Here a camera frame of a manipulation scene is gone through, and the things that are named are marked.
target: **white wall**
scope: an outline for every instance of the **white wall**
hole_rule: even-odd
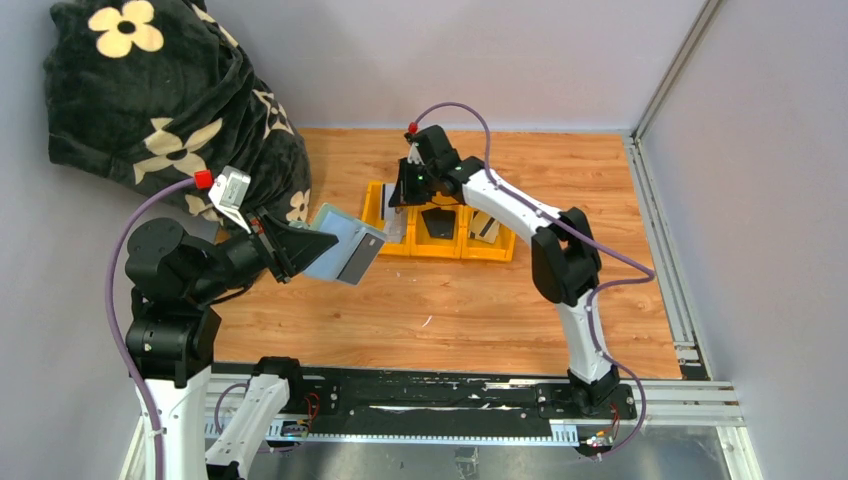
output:
[[[52,3],[17,0],[0,16],[0,477],[105,480],[117,477],[139,412],[106,325],[106,256],[143,198],[48,162],[41,62],[56,41]],[[124,330],[128,289],[122,276]]]
[[[846,478],[848,3],[725,3],[645,139],[765,478]]]
[[[635,126],[703,0],[207,0],[300,126]],[[463,112],[433,117],[479,128]]]

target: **red cap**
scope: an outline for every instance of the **red cap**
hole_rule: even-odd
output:
[[[194,184],[200,189],[212,188],[212,185],[215,184],[215,179],[212,178],[212,172],[209,170],[196,172],[194,174]]]

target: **flower pattern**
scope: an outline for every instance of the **flower pattern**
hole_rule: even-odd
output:
[[[226,28],[222,27],[220,23],[216,22],[215,19],[212,18],[212,15],[209,15],[208,13],[204,12],[200,7],[195,4],[191,4],[191,8],[194,9],[194,14],[197,15],[199,19],[207,23],[214,23],[215,25],[218,25],[218,30],[221,30],[221,33],[225,37],[227,37],[227,41],[230,42],[230,45],[238,47],[238,42],[236,41],[236,39],[233,38],[232,35],[230,35],[230,32],[228,32]]]
[[[88,28],[103,32],[97,39],[97,51],[109,58],[129,55],[135,45],[145,52],[157,52],[165,45],[165,37],[153,20],[153,5],[147,0],[132,0],[117,8],[101,8],[88,19]]]
[[[224,224],[224,219],[218,216],[218,212],[215,211],[215,206],[211,203],[206,203],[197,195],[186,194],[185,199],[186,204],[188,205],[188,213],[195,217],[200,215],[210,222],[218,222],[222,225]]]
[[[268,138],[272,130],[283,130],[294,135],[289,125],[288,115],[283,106],[274,99],[274,94],[259,90],[254,90],[253,94],[259,98],[262,105],[265,105],[265,136],[262,139]]]
[[[144,139],[144,144],[156,156],[133,165],[136,185],[141,183],[146,173],[158,172],[168,167],[174,167],[188,176],[200,170],[206,170],[206,162],[195,152],[218,134],[223,124],[222,119],[219,118],[192,133],[185,143],[180,140],[180,137],[164,130],[171,123],[170,118],[154,118],[150,120],[150,123],[156,131]]]
[[[292,195],[291,206],[293,210],[286,214],[286,220],[290,222],[295,220],[305,222],[306,217],[309,215],[309,190],[306,193],[295,192]]]

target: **wooden tabletop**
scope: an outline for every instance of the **wooden tabletop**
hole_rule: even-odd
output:
[[[408,146],[402,131],[304,129],[313,171],[311,214],[324,202],[362,213],[369,180],[394,182]],[[448,132],[464,157],[483,135]],[[492,167],[563,210],[581,208],[595,238],[651,265],[621,139],[615,135],[494,133]],[[602,256],[601,281],[638,272]],[[599,297],[607,346],[639,375],[680,378],[656,282]],[[264,276],[218,305],[219,361],[290,356],[322,366],[565,374],[559,318],[533,286],[529,247],[511,263],[380,256],[358,287]]]

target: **floral blanket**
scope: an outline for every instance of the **floral blanket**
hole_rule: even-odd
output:
[[[50,14],[59,31],[44,62],[51,162],[146,196],[231,165],[251,176],[243,208],[306,220],[303,138],[203,0],[77,0]],[[168,202],[221,221],[202,192]]]

